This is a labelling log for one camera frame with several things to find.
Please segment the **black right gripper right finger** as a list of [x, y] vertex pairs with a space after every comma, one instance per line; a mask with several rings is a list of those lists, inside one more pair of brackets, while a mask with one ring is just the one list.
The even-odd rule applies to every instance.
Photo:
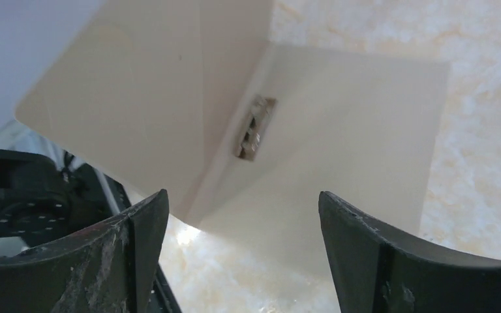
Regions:
[[342, 312], [501, 312], [501, 260], [426, 241], [331, 192], [318, 211]]

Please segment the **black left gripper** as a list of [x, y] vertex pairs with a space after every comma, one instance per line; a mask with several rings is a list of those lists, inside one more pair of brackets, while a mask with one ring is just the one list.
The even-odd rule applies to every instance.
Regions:
[[42, 245], [114, 215], [96, 171], [74, 155], [63, 167], [48, 156], [0, 149], [0, 238]]

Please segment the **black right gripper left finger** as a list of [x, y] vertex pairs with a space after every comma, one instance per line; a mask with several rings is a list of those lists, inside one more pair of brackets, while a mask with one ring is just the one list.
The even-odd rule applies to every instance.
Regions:
[[169, 215], [160, 190], [120, 214], [0, 258], [0, 312], [145, 312]]

